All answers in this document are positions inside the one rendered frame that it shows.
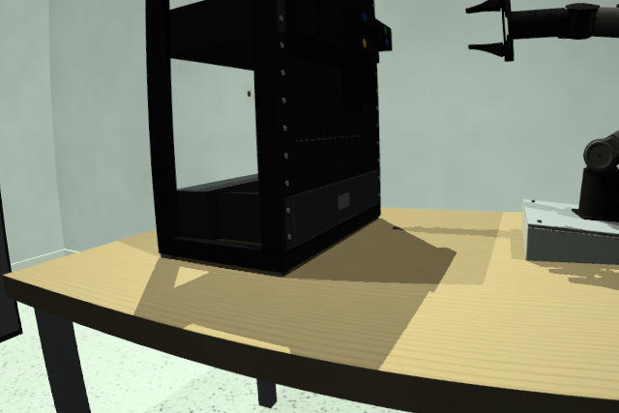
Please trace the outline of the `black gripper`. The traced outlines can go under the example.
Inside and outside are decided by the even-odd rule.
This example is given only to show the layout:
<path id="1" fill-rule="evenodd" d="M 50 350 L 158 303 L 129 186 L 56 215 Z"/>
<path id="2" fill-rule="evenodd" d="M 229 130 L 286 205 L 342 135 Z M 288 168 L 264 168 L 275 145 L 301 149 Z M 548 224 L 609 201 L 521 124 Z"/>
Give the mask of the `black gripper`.
<path id="1" fill-rule="evenodd" d="M 515 61 L 514 40 L 535 38 L 535 19 L 533 10 L 511 12 L 510 0 L 486 0 L 484 3 L 477 6 L 466 8 L 465 11 L 467 14 L 473 14 L 479 12 L 500 12 L 500 9 L 502 11 L 504 44 L 469 44 L 468 48 L 489 52 L 500 57 L 505 56 L 505 62 Z M 508 20 L 509 35 L 507 35 L 507 41 L 504 12 L 505 17 Z"/>

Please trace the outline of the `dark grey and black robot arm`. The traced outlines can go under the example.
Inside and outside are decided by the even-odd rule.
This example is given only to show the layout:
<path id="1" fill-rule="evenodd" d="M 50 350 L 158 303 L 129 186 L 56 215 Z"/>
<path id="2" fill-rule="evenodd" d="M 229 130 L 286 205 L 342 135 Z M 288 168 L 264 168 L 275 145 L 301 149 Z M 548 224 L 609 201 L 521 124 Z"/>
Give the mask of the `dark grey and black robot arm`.
<path id="1" fill-rule="evenodd" d="M 535 38 L 619 38 L 619 4 L 609 8 L 574 3 L 565 8 L 533 10 Z M 579 206 L 572 211 L 584 220 L 619 222 L 619 130 L 589 142 L 583 158 L 587 167 Z"/>

